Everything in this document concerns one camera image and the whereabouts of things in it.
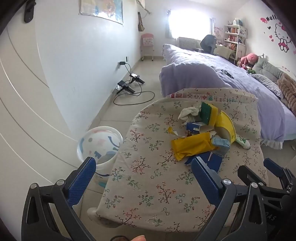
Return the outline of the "right hand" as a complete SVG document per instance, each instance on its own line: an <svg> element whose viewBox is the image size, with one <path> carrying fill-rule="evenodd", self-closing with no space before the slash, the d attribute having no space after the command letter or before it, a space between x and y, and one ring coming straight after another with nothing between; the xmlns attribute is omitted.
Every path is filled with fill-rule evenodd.
<svg viewBox="0 0 296 241"><path fill-rule="evenodd" d="M146 238L145 238L144 235L139 235L139 236L137 236L137 237L135 237L135 238L133 238L131 240L129 240L126 237L122 237L121 239L124 240L124 241L146 241Z"/></svg>

